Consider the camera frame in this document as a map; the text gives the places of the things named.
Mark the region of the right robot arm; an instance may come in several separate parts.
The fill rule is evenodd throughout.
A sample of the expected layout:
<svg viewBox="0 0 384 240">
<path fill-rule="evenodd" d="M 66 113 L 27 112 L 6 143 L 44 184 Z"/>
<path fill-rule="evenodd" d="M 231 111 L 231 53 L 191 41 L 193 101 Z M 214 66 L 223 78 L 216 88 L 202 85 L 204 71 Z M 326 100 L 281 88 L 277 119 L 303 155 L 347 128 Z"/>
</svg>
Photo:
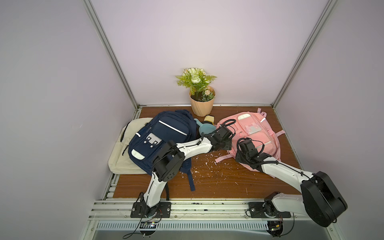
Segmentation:
<svg viewBox="0 0 384 240">
<path fill-rule="evenodd" d="M 326 173 L 311 173 L 278 161 L 263 150 L 257 150 L 250 138 L 238 140 L 236 161 L 299 191 L 298 195 L 274 192 L 265 198 L 266 217 L 274 218 L 279 213 L 290 212 L 306 215 L 321 227 L 328 227 L 348 209 L 348 204 Z"/>
</svg>

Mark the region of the navy blue backpack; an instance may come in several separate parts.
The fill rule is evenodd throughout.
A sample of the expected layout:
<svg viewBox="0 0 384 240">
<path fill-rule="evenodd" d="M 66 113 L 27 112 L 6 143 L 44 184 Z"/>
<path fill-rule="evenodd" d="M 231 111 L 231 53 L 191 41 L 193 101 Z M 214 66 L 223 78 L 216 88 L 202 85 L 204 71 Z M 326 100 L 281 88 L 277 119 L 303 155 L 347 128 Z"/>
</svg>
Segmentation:
<svg viewBox="0 0 384 240">
<path fill-rule="evenodd" d="M 164 111 L 144 125 L 129 142 L 125 153 L 148 175 L 153 160 L 169 141 L 186 143 L 197 138 L 197 123 L 187 110 Z"/>
</svg>

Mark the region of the pink backpack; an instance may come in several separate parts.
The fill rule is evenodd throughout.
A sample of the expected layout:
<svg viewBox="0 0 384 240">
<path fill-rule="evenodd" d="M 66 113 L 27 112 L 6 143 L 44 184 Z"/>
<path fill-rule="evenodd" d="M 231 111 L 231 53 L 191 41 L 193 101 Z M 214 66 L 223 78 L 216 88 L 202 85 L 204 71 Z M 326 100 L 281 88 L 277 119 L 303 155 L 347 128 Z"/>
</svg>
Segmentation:
<svg viewBox="0 0 384 240">
<path fill-rule="evenodd" d="M 242 112 L 220 120 L 217 128 L 227 120 L 234 119 L 236 122 L 228 128 L 236 135 L 232 139 L 232 148 L 228 150 L 228 154 L 215 159 L 219 163 L 225 159 L 235 158 L 237 153 L 237 141 L 240 138 L 251 138 L 255 148 L 260 151 L 264 147 L 263 152 L 271 155 L 278 161 L 281 160 L 281 146 L 278 137 L 285 133 L 279 131 L 275 133 L 266 120 L 267 113 L 262 112 L 259 108 L 256 113 Z"/>
</svg>

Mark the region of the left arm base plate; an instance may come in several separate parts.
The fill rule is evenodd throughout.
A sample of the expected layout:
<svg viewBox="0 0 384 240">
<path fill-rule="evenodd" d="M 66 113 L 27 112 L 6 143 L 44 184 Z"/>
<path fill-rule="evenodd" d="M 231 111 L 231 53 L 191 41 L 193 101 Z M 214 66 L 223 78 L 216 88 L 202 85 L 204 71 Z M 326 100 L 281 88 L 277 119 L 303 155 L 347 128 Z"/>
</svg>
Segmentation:
<svg viewBox="0 0 384 240">
<path fill-rule="evenodd" d="M 131 211 L 131 218 L 170 218 L 172 209 L 171 202 L 159 202 L 149 208 L 145 202 L 134 203 Z"/>
</svg>

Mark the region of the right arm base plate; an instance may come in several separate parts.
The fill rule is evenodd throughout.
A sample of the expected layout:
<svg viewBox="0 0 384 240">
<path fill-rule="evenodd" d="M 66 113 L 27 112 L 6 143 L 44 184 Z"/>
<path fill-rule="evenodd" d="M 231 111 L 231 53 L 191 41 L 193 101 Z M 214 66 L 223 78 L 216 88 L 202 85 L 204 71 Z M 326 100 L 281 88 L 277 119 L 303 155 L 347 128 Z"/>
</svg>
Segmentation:
<svg viewBox="0 0 384 240">
<path fill-rule="evenodd" d="M 270 219 L 289 219 L 290 212 L 279 212 L 272 203 L 267 202 L 250 202 L 248 209 L 245 211 L 247 217 L 250 218 L 270 218 Z"/>
</svg>

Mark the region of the cream white backpack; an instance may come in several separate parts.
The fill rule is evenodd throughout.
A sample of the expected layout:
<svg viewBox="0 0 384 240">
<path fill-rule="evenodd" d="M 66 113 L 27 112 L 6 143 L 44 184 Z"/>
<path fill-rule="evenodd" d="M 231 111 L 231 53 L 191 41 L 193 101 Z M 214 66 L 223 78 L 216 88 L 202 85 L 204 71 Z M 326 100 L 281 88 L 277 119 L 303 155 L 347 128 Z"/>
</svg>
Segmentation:
<svg viewBox="0 0 384 240">
<path fill-rule="evenodd" d="M 153 118 L 140 118 L 130 121 L 123 127 L 117 142 L 110 155 L 108 166 L 110 171 L 116 175 L 142 175 L 146 174 L 129 157 L 128 145 L 136 133 L 149 123 Z"/>
</svg>

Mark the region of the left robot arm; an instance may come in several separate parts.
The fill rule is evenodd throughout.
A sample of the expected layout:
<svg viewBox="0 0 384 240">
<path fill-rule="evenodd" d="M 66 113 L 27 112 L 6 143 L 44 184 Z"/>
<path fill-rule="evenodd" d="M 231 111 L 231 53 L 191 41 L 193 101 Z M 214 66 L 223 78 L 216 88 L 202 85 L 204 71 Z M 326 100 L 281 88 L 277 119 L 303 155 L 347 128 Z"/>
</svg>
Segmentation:
<svg viewBox="0 0 384 240">
<path fill-rule="evenodd" d="M 228 127 L 235 123 L 235 119 L 229 119 L 212 133 L 203 134 L 201 138 L 191 142 L 166 143 L 153 162 L 151 182 L 140 200 L 142 207 L 151 210 L 159 204 L 167 182 L 178 174 L 187 159 L 214 151 L 230 150 L 236 133 Z"/>
</svg>

